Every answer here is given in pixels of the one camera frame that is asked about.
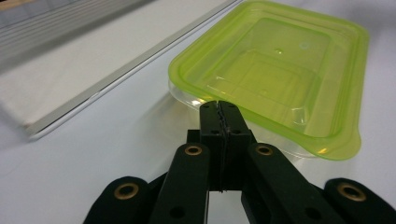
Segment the green plastic container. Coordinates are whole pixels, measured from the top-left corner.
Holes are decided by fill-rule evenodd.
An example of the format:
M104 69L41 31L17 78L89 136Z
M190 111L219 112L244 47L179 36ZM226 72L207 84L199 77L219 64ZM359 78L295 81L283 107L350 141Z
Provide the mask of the green plastic container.
M172 61L170 82L183 93L171 92L197 108L229 101L315 156L349 159L361 146L368 40L350 21L247 1Z

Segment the black plastic part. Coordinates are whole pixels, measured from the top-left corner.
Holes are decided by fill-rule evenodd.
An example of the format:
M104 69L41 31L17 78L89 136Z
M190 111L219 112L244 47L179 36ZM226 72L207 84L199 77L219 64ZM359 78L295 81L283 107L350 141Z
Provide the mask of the black plastic part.
M177 149L149 223L206 223L209 149L185 144Z
M134 184L135 187L128 187L129 184ZM120 199L121 196L128 196L133 190L135 196ZM105 188L93 204L84 224L147 223L154 200L146 181L125 176L111 182Z
M235 105L206 103L200 120L167 174L113 181L84 223L206 223L210 190L242 190L250 223L396 223L396 211L356 181L308 183L276 147L256 143Z
M323 196L347 223L396 223L396 211L356 181L344 178L329 180Z
M209 102L200 107L200 142L210 148L210 190L241 190L243 157L252 133L236 105Z
M270 223L345 223L276 147L252 144L246 165Z
M224 131L221 127L217 102L209 102L200 107L200 140L210 148L210 190L222 189L223 155L225 153Z

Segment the transparent container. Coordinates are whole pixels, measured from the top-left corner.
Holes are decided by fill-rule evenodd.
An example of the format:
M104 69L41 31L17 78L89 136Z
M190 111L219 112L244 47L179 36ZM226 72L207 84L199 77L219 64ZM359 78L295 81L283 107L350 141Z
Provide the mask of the transparent container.
M296 156L346 160L361 145L368 40L350 21L247 1L171 62L170 90L195 108L238 105L265 130L255 132L259 140Z

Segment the white table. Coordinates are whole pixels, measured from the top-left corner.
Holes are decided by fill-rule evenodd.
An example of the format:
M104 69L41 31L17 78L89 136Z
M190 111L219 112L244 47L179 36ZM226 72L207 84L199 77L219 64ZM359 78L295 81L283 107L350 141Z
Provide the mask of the white table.
M354 21L371 34L361 151L348 161L296 159L293 164L320 187L330 178L351 178L396 207L396 3L280 2ZM81 223L114 179L131 175L151 181L166 172L187 130L199 128L189 109L168 92L168 64L203 30L37 141L26 141L1 115L0 223ZM210 196L208 223L248 223L240 193Z

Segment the screw hole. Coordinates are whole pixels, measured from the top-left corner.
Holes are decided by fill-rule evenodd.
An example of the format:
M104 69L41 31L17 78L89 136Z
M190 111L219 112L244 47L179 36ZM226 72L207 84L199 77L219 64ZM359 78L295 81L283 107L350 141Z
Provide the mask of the screw hole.
M139 187L135 183L126 183L119 185L116 190L114 190L114 197L119 200L127 200L133 198L138 191Z
M256 151L263 156L271 156L274 153L271 148L265 146L256 147Z
M366 195L361 189L356 188L355 186L348 183L341 183L338 185L338 192L349 200L355 202L363 202L366 200Z
M169 215L172 218L182 218L186 215L182 206L176 206L169 211Z
M321 214L316 208L312 208L312 207L305 208L305 214L314 220L321 220Z
M197 156L202 153L202 149L200 147L187 147L184 152L190 156Z

